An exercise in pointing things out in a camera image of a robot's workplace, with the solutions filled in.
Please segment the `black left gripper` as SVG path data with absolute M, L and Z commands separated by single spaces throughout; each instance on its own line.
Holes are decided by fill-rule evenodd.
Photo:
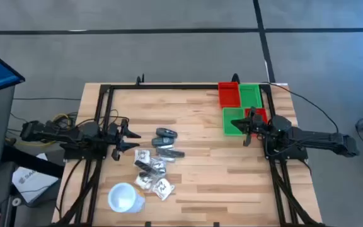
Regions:
M 126 119 L 122 119 L 119 124 L 116 122 L 110 123 L 107 132 L 110 141 L 109 144 L 115 146 L 112 151 L 112 158 L 115 161 L 119 161 L 121 154 L 126 150 L 140 146 L 139 143 L 124 142 L 123 136 L 127 138 L 141 138 L 140 135 L 129 130 Z

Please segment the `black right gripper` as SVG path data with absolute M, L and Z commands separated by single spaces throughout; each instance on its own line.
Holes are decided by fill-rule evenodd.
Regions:
M 246 133 L 246 139 L 243 142 L 243 146 L 248 147 L 251 143 L 251 134 L 264 135 L 267 133 L 267 124 L 262 120 L 261 115 L 255 114 L 255 107 L 251 107 L 250 115 L 247 119 L 232 120 L 231 124 L 235 126 L 241 132 Z

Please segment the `green plastic basket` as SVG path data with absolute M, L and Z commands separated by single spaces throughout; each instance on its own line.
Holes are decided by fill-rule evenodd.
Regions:
M 241 136 L 242 132 L 232 125 L 232 120 L 239 120 L 245 117 L 245 111 L 243 108 L 223 108 L 222 110 L 222 122 L 223 130 L 226 136 Z
M 260 87 L 257 84 L 240 84 L 239 93 L 242 108 L 262 108 Z

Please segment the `red plastic basket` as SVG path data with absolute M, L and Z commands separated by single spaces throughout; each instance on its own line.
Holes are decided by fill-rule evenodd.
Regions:
M 219 104 L 224 107 L 240 107 L 239 86 L 237 82 L 219 82 Z
M 245 109 L 245 117 L 248 117 L 250 115 L 251 109 L 250 108 L 246 108 Z M 264 121 L 264 123 L 268 123 L 268 119 L 267 119 L 267 113 L 266 110 L 264 108 L 256 108 L 255 109 L 255 114 L 256 115 L 261 115 L 262 116 L 262 120 Z

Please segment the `white plastic cup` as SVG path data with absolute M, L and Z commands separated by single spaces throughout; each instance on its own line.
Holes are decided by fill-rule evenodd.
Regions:
M 129 183 L 118 183 L 108 193 L 108 205 L 119 213 L 137 213 L 144 208 L 144 194 Z

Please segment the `white printed paper booklet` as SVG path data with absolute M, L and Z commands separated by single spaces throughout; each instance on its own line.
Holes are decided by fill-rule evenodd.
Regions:
M 12 177 L 13 185 L 27 203 L 38 199 L 56 181 L 57 177 L 23 167 L 17 168 Z

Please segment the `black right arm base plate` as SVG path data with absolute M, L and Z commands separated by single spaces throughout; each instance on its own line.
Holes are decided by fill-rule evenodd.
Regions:
M 269 144 L 265 144 L 264 153 L 267 159 L 279 159 L 279 160 L 306 160 L 308 159 L 308 153 L 305 148 L 300 148 L 297 145 L 283 147 L 281 149 L 275 149 Z

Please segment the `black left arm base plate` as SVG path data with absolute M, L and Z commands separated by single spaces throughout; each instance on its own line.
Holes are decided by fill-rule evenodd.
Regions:
M 65 160 L 102 160 L 107 155 L 108 144 L 106 143 L 62 143 L 60 147 L 64 150 Z

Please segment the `black aluminium frame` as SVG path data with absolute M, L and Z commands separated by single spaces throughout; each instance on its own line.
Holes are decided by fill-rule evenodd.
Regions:
M 276 198 L 270 164 L 259 140 L 243 146 L 243 137 L 225 136 L 215 83 L 129 83 L 85 85 L 78 121 L 104 114 L 128 117 L 136 142 L 149 149 L 158 127 L 177 131 L 176 149 L 185 157 L 167 167 L 175 186 L 164 201 L 146 194 L 139 213 L 117 213 L 108 193 L 117 183 L 133 183 L 138 169 L 134 152 L 119 161 L 107 157 L 98 187 L 74 218 L 83 227 L 144 226 L 280 226 L 290 220 L 285 197 Z

